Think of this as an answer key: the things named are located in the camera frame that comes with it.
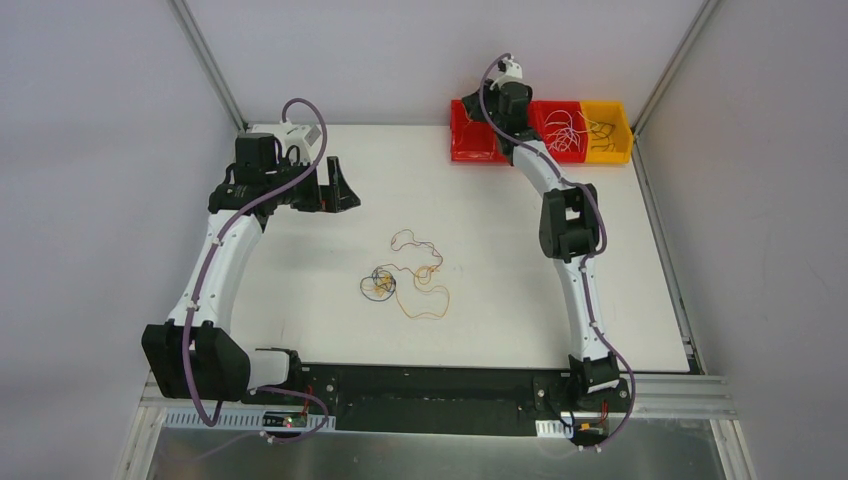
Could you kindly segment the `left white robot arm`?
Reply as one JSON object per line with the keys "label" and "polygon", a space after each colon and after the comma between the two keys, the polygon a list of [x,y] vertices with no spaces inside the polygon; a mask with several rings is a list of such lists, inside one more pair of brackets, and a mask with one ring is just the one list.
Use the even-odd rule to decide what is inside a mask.
{"label": "left white robot arm", "polygon": [[305,378],[293,350],[239,343],[233,308],[251,253],[275,210],[340,213],[360,206],[339,160],[325,156],[318,126],[285,124],[280,135],[241,133],[225,180],[210,194],[203,248],[176,306],[147,326],[141,345],[161,394],[239,401],[266,386],[281,404],[297,402]]}

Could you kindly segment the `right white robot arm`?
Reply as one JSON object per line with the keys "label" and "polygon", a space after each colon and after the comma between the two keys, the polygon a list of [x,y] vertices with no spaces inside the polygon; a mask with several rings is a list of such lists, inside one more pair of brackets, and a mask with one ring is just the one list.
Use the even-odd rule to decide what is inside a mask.
{"label": "right white robot arm", "polygon": [[539,244],[560,277],[571,326],[567,393],[573,405],[590,410],[619,380],[616,356],[600,339],[600,315],[593,306],[597,297],[593,257],[602,249],[605,227],[595,186],[566,179],[530,126],[531,100],[532,89],[523,83],[497,86],[486,80],[461,102],[471,120],[493,129],[497,150],[541,197]]}

